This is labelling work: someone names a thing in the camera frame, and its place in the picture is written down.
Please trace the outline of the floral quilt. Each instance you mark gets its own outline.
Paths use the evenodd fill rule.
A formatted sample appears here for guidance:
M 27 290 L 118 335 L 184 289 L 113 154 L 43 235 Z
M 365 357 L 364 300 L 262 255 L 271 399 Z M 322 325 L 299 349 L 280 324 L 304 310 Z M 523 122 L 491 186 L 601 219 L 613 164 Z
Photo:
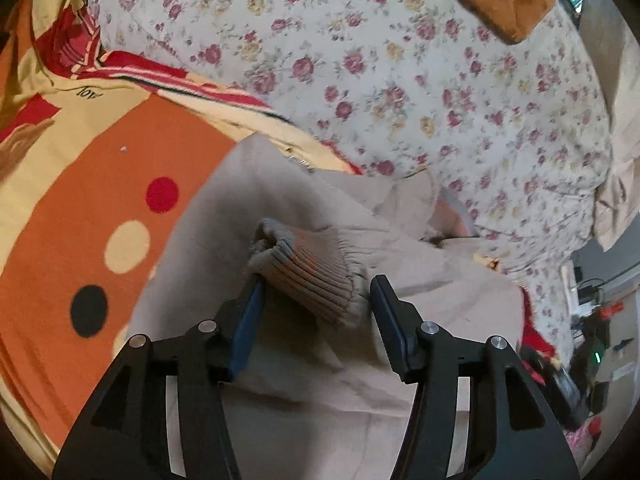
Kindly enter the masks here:
M 506 44 L 459 0 L 89 0 L 104 46 L 233 84 L 367 174 L 422 167 L 465 204 L 536 329 L 570 352 L 561 268 L 611 163 L 566 12 Z

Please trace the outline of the beige jacket with striped cuffs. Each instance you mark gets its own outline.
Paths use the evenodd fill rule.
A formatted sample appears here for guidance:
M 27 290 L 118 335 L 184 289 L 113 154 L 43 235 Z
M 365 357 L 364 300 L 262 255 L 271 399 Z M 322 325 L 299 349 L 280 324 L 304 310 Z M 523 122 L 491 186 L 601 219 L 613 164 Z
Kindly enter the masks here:
M 172 230 L 129 323 L 184 334 L 263 276 L 269 300 L 224 414 L 247 479 L 385 479 L 413 399 L 369 306 L 375 275 L 450 334 L 521 341 L 523 295 L 473 258 L 432 244 L 439 184 L 427 172 L 363 177 L 309 168 L 254 134 L 203 184 Z

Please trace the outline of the cluttered bedside items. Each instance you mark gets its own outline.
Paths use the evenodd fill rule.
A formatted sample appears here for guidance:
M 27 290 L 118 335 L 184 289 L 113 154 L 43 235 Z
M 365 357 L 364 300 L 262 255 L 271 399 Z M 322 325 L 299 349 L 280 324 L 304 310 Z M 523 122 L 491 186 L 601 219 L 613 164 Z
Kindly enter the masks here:
M 639 267 L 581 281 L 570 261 L 543 261 L 518 280 L 532 297 L 534 326 L 559 352 L 533 368 L 580 476 L 609 477 L 639 428 Z

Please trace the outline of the beige curtain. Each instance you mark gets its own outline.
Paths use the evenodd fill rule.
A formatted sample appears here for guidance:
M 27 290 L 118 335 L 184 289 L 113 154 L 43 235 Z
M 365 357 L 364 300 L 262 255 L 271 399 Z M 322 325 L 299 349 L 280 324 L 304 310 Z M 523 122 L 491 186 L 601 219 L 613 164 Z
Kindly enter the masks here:
M 609 250 L 639 213 L 639 43 L 613 0 L 582 0 L 579 32 L 610 114 L 612 162 L 592 228 Z

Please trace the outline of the orange red polka dot blanket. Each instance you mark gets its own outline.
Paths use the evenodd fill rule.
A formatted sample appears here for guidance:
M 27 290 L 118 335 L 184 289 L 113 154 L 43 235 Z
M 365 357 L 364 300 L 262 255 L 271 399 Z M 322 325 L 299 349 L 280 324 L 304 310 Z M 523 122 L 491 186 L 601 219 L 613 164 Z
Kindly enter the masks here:
M 1 51 L 1 445 L 49 477 L 175 223 L 236 142 L 349 164 L 249 93 L 107 51 L 87 0 L 20 0 Z

